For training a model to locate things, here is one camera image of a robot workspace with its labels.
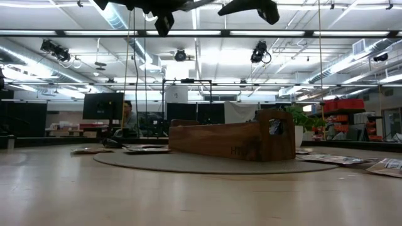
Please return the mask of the white hanging sheet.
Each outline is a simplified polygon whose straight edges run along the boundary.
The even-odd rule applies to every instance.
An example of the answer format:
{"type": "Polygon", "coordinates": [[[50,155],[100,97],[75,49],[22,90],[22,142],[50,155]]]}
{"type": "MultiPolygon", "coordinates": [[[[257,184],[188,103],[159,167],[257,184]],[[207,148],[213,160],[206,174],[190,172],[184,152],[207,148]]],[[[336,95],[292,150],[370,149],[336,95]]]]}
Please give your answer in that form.
{"type": "Polygon", "coordinates": [[[226,124],[242,123],[254,119],[257,104],[224,102],[224,119],[226,124]]]}

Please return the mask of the thin black overhead rail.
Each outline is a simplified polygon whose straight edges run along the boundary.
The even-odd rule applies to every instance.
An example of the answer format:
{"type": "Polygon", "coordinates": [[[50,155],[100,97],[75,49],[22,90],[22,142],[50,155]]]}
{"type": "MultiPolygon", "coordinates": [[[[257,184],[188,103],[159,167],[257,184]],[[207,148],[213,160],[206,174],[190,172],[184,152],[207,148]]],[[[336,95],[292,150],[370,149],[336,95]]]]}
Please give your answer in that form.
{"type": "Polygon", "coordinates": [[[302,87],[402,87],[402,83],[348,83],[348,84],[318,84],[318,83],[213,83],[213,82],[194,82],[194,83],[181,83],[180,81],[167,81],[167,82],[159,82],[159,83],[61,83],[61,82],[6,82],[6,85],[76,85],[76,86],[84,86],[84,85],[94,85],[94,86],[162,86],[162,85],[189,85],[189,86],[220,86],[220,87],[294,87],[294,86],[302,86],[302,87]]]}

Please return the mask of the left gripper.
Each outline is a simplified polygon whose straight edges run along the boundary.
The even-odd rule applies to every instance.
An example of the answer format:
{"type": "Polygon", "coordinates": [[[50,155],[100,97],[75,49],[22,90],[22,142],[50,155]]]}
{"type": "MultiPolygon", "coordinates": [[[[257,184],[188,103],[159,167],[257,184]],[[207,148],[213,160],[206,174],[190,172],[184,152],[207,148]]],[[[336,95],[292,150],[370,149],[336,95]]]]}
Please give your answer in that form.
{"type": "Polygon", "coordinates": [[[123,5],[129,11],[134,8],[140,8],[144,13],[166,13],[157,15],[155,28],[160,37],[166,37],[171,30],[175,20],[173,14],[176,10],[191,11],[206,4],[214,2],[214,0],[93,0],[101,10],[105,10],[109,3],[123,5]]]}

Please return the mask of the small black rounded object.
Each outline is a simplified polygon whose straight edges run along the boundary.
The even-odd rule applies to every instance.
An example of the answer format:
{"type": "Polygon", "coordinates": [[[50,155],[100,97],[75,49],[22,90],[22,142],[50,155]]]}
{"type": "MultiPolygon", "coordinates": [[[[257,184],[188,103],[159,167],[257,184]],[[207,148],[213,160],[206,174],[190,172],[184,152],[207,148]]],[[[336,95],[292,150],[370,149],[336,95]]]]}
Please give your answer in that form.
{"type": "Polygon", "coordinates": [[[115,141],[115,140],[113,140],[113,139],[109,139],[109,138],[104,138],[104,139],[102,140],[102,145],[103,145],[105,148],[111,148],[111,149],[122,149],[122,148],[125,148],[125,147],[126,147],[126,146],[123,145],[122,143],[117,142],[117,141],[115,141]]]}

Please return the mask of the black aluminium table frame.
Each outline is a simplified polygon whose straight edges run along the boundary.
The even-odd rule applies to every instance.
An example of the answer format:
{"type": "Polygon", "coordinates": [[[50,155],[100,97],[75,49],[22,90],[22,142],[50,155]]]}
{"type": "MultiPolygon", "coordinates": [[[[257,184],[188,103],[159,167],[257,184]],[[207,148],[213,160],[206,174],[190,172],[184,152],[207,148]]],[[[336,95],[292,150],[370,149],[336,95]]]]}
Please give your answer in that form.
{"type": "MultiPolygon", "coordinates": [[[[68,144],[101,143],[101,138],[89,137],[12,137],[16,148],[35,146],[57,146],[68,144]]],[[[164,139],[122,139],[123,144],[155,144],[167,145],[168,140],[164,139]]],[[[370,151],[382,151],[402,154],[402,143],[386,142],[362,142],[362,141],[303,141],[305,147],[330,147],[345,149],[363,149],[370,151]]]]}

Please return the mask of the black metal frame stand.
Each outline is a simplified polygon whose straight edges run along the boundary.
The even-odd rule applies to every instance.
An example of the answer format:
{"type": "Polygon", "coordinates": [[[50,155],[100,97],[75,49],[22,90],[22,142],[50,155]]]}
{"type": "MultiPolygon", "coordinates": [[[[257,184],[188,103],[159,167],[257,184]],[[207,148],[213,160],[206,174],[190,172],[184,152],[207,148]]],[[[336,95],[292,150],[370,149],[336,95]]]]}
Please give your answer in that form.
{"type": "MultiPolygon", "coordinates": [[[[167,82],[167,81],[177,81],[177,82],[181,82],[181,83],[194,83],[194,82],[212,82],[211,80],[206,80],[206,79],[193,79],[193,78],[183,78],[183,79],[163,79],[162,82],[167,82]]],[[[162,85],[161,86],[161,96],[162,96],[162,100],[161,100],[161,106],[162,106],[162,114],[163,114],[163,122],[162,122],[162,126],[163,126],[163,133],[168,135],[168,123],[167,123],[167,103],[165,100],[165,89],[169,86],[172,85],[162,85]]],[[[202,87],[206,87],[208,88],[208,91],[210,92],[210,101],[209,103],[212,103],[212,86],[189,86],[189,85],[182,85],[182,86],[187,86],[188,87],[188,102],[187,104],[197,104],[200,101],[199,100],[190,100],[190,94],[189,94],[189,88],[202,88],[202,87]]]]}

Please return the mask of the wooden tea organiser box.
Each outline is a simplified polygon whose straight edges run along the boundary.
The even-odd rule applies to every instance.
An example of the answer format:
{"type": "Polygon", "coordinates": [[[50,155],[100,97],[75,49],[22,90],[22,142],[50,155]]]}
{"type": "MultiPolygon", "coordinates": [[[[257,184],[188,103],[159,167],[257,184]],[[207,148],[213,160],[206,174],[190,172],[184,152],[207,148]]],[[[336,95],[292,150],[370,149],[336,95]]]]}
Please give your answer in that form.
{"type": "Polygon", "coordinates": [[[257,110],[257,122],[233,124],[197,125],[195,121],[173,120],[174,129],[205,129],[205,136],[199,138],[174,139],[168,137],[171,150],[202,154],[207,156],[241,159],[246,161],[282,161],[295,159],[295,126],[290,113],[283,110],[257,110]],[[281,135],[269,134],[269,120],[283,122],[281,135]]]}

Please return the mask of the white square column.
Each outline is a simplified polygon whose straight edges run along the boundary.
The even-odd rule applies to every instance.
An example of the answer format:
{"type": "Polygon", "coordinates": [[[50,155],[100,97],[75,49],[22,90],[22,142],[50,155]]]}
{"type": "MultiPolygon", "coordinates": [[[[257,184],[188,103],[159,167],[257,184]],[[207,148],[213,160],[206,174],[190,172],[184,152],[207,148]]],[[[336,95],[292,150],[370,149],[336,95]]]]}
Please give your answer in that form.
{"type": "Polygon", "coordinates": [[[188,87],[172,85],[165,89],[165,100],[167,103],[186,104],[188,102],[188,87]]]}

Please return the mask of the black ceiling spotlight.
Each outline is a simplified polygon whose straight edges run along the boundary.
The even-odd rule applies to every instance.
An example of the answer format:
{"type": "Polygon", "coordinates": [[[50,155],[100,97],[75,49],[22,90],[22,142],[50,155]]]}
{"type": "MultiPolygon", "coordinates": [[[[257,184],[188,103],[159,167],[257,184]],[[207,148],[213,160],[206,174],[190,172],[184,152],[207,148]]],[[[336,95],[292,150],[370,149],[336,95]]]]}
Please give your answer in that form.
{"type": "Polygon", "coordinates": [[[43,40],[40,50],[55,57],[60,62],[69,62],[71,59],[69,49],[55,44],[52,40],[43,40]]]}

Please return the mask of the person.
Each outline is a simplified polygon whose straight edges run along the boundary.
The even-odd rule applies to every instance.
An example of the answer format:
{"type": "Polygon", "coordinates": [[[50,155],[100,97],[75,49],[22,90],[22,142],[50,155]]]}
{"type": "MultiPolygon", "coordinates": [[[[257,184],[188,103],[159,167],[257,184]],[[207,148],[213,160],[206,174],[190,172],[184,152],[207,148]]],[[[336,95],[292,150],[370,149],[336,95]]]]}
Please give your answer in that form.
{"type": "Polygon", "coordinates": [[[125,100],[123,103],[123,128],[127,129],[131,135],[139,136],[137,115],[133,112],[133,106],[129,100],[125,100]]]}

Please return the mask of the black computer monitor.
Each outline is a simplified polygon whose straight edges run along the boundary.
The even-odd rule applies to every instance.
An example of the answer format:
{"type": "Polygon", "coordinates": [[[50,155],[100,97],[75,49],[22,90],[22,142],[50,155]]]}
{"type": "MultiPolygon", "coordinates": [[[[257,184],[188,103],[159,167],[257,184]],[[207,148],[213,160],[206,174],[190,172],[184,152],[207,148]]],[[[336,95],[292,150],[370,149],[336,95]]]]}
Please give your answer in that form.
{"type": "Polygon", "coordinates": [[[121,120],[123,116],[123,93],[85,94],[82,118],[85,120],[121,120]]]}

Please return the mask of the round grey placemat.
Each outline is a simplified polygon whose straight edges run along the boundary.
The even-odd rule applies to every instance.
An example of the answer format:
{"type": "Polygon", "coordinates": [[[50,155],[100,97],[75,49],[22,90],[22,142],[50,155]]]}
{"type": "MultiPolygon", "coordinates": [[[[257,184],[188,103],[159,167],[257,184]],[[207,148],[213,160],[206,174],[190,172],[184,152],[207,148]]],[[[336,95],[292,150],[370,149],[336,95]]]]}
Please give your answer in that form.
{"type": "Polygon", "coordinates": [[[93,159],[99,163],[123,168],[210,175],[306,173],[337,167],[334,164],[311,163],[297,159],[255,162],[173,151],[166,154],[126,154],[124,148],[115,149],[113,153],[95,154],[93,159]]]}

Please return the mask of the vanilla caramel tea packet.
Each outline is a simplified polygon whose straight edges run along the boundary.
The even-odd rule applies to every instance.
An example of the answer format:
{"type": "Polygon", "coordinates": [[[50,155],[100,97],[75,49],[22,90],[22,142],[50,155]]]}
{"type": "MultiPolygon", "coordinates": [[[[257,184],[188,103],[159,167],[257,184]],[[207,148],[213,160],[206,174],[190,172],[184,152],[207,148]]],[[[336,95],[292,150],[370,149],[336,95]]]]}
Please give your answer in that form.
{"type": "Polygon", "coordinates": [[[337,156],[331,154],[309,154],[309,155],[302,155],[298,157],[303,161],[314,161],[320,163],[333,163],[333,164],[340,164],[340,165],[352,165],[352,164],[364,164],[369,163],[369,160],[349,157],[349,156],[337,156]]]}
{"type": "Polygon", "coordinates": [[[402,178],[402,160],[384,158],[380,162],[369,167],[367,171],[378,175],[402,178]]]}
{"type": "Polygon", "coordinates": [[[85,155],[85,154],[99,154],[99,153],[113,153],[113,150],[104,148],[82,148],[74,149],[71,155],[85,155]]]}

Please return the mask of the black overhead light bar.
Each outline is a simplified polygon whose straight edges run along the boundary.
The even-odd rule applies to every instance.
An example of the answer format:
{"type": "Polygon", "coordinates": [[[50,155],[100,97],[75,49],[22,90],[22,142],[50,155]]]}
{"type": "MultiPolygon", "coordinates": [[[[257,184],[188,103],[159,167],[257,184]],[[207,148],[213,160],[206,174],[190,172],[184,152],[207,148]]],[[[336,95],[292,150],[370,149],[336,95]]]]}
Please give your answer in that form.
{"type": "MultiPolygon", "coordinates": [[[[0,30],[0,37],[157,38],[156,30],[0,30]]],[[[402,30],[171,30],[169,38],[402,38],[402,30]]]]}

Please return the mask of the green plant in white pot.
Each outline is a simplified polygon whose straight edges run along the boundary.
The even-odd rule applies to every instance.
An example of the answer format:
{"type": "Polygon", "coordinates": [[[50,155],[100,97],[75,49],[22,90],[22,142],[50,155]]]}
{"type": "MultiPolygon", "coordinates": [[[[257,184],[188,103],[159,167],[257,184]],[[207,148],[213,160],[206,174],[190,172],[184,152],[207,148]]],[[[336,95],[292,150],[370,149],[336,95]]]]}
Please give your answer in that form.
{"type": "Polygon", "coordinates": [[[305,131],[311,131],[313,127],[325,127],[325,121],[318,117],[308,117],[303,112],[303,107],[299,105],[287,105],[285,111],[293,117],[295,126],[295,145],[299,148],[302,145],[303,134],[305,131]]]}

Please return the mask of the shelf with orange bins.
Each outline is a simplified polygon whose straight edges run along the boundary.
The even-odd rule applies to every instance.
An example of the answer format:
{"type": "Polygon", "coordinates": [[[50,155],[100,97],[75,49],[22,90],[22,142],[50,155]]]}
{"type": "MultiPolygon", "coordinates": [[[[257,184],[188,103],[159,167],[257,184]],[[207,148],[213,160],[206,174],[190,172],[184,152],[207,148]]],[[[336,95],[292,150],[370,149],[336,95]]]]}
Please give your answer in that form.
{"type": "Polygon", "coordinates": [[[375,112],[364,112],[362,109],[342,109],[327,114],[326,140],[330,141],[367,141],[381,142],[383,137],[378,133],[378,122],[382,116],[375,112]]]}

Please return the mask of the red storage bin row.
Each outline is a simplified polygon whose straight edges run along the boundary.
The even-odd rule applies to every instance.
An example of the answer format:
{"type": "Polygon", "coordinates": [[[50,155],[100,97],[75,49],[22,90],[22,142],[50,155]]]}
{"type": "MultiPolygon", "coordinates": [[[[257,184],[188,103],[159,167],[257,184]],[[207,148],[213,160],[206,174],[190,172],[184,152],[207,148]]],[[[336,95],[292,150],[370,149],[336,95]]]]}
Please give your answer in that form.
{"type": "Polygon", "coordinates": [[[365,105],[362,99],[326,100],[323,109],[325,112],[336,110],[362,110],[365,109],[365,105]]]}

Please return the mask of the light wooden desk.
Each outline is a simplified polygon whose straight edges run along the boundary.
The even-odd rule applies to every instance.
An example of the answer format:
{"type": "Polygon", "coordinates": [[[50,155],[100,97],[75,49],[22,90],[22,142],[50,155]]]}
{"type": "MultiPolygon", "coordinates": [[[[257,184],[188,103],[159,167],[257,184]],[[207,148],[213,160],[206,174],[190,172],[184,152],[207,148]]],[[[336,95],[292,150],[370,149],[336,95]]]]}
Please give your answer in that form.
{"type": "Polygon", "coordinates": [[[68,121],[52,123],[45,129],[46,137],[97,137],[97,129],[94,124],[75,124],[68,121]]]}

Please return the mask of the black partition panel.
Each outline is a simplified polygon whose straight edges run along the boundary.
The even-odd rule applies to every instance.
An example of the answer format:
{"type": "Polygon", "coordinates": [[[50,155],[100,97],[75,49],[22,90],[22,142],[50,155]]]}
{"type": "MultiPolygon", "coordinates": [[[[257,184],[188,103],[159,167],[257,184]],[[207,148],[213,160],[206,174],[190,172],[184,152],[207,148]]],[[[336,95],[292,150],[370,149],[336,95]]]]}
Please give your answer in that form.
{"type": "Polygon", "coordinates": [[[168,137],[171,139],[199,138],[205,136],[205,129],[174,129],[170,134],[172,121],[197,121],[199,125],[224,124],[225,112],[223,104],[167,104],[168,137]]]}
{"type": "Polygon", "coordinates": [[[43,137],[47,104],[0,102],[0,135],[43,137]]]}

